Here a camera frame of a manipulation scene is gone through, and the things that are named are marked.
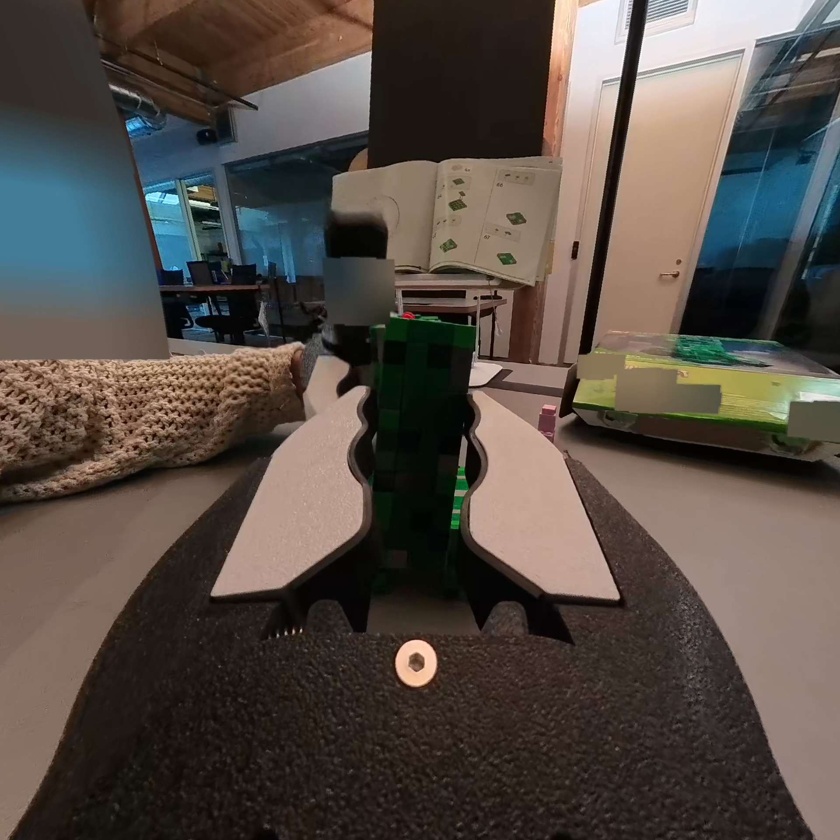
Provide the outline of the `silver air duct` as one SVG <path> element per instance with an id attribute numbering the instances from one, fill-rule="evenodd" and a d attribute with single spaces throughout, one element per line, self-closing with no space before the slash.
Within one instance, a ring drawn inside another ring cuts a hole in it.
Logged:
<path id="1" fill-rule="evenodd" d="M 144 94 L 113 82 L 109 82 L 108 87 L 131 139 L 150 136 L 163 130 L 166 115 L 154 101 Z"/>

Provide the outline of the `open instruction booklet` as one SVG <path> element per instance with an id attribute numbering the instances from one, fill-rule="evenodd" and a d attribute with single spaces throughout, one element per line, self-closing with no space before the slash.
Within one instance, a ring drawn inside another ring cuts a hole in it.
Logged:
<path id="1" fill-rule="evenodd" d="M 561 176 L 550 156 L 406 161 L 334 176 L 331 209 L 381 216 L 397 272 L 531 287 L 547 273 Z"/>

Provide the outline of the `green lego creeper figure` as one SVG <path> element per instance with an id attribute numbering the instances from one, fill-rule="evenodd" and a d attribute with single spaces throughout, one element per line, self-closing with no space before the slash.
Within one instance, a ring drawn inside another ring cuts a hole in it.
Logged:
<path id="1" fill-rule="evenodd" d="M 473 326 L 433 317 L 392 315 L 371 328 L 375 594 L 414 574 L 445 594 L 458 590 L 451 522 L 475 344 Z"/>

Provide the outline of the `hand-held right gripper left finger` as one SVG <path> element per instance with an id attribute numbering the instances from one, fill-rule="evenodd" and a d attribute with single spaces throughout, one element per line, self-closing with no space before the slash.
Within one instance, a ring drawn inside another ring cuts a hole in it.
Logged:
<path id="1" fill-rule="evenodd" d="M 355 458 L 372 396 L 358 385 L 278 447 L 211 590 L 266 599 L 308 582 L 371 530 L 371 488 Z"/>

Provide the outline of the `green lego set box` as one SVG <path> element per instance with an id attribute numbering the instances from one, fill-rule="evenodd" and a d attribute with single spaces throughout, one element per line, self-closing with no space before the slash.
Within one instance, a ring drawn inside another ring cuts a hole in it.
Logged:
<path id="1" fill-rule="evenodd" d="M 838 456 L 838 373 L 781 343 L 608 332 L 567 376 L 560 414 L 680 443 Z"/>

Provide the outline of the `black panel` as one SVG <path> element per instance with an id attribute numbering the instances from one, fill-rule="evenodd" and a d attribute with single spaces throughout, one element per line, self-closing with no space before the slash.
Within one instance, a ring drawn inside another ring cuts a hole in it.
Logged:
<path id="1" fill-rule="evenodd" d="M 539 155 L 554 2 L 375 1 L 369 169 Z"/>

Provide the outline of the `wooden post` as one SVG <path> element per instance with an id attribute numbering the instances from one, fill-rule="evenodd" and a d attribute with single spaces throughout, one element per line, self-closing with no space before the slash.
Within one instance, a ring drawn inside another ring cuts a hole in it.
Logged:
<path id="1" fill-rule="evenodd" d="M 553 4 L 549 86 L 542 130 L 542 155 L 553 158 L 559 157 L 561 152 L 579 5 L 578 1 L 556 1 Z M 539 361 L 548 278 L 553 270 L 555 239 L 556 234 L 553 234 L 542 278 L 533 287 L 520 287 L 513 292 L 508 345 L 508 359 L 511 362 L 535 364 Z"/>

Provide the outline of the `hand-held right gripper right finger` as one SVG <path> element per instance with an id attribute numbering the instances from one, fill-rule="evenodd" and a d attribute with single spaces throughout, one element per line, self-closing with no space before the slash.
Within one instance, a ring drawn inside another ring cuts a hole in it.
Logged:
<path id="1" fill-rule="evenodd" d="M 468 396 L 467 548 L 524 591 L 556 603 L 621 594 L 561 452 L 484 392 Z"/>

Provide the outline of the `white book stand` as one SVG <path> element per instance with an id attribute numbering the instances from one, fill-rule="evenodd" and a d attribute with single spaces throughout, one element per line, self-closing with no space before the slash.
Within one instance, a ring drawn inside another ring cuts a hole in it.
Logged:
<path id="1" fill-rule="evenodd" d="M 398 313 L 417 316 L 459 316 L 475 328 L 475 348 L 469 388 L 488 385 L 502 365 L 492 360 L 497 330 L 497 310 L 508 304 L 499 279 L 470 274 L 398 274 L 395 277 L 395 304 Z M 480 359 L 483 318 L 490 319 L 490 360 Z"/>

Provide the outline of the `white door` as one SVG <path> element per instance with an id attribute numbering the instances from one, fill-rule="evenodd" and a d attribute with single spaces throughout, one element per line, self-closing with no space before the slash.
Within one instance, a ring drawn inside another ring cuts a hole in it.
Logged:
<path id="1" fill-rule="evenodd" d="M 676 326 L 742 56 L 732 51 L 637 80 L 595 342 L 609 332 Z"/>

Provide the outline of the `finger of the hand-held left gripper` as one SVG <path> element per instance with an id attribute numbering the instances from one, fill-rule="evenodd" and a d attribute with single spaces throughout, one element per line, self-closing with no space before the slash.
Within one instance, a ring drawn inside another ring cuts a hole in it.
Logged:
<path id="1" fill-rule="evenodd" d="M 340 399 L 340 385 L 348 378 L 352 382 L 354 377 L 355 370 L 342 359 L 333 355 L 320 355 L 305 391 L 306 419 L 327 411 Z"/>

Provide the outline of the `black office chair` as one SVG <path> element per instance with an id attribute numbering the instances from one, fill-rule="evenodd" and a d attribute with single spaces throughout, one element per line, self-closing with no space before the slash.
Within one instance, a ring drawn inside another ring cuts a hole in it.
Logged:
<path id="1" fill-rule="evenodd" d="M 216 341 L 229 337 L 233 345 L 245 346 L 245 334 L 259 326 L 261 291 L 256 264 L 233 265 L 222 275 L 229 283 L 216 280 L 216 272 L 205 260 L 189 261 L 187 268 L 193 288 L 208 299 L 211 313 L 197 320 L 199 326 L 213 330 Z"/>

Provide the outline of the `person's left forearm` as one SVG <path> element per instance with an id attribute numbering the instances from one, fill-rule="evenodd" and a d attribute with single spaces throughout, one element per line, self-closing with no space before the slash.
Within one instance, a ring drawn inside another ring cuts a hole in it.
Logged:
<path id="1" fill-rule="evenodd" d="M 304 418 L 300 343 L 169 360 L 4 360 L 1 502 L 200 464 Z"/>

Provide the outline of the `person's left hand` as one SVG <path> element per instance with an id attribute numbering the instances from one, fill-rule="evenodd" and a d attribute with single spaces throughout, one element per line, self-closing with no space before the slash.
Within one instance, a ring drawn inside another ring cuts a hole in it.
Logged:
<path id="1" fill-rule="evenodd" d="M 322 352 L 322 336 L 320 332 L 316 332 L 310 337 L 309 341 L 297 345 L 290 358 L 291 379 L 301 400 Z"/>

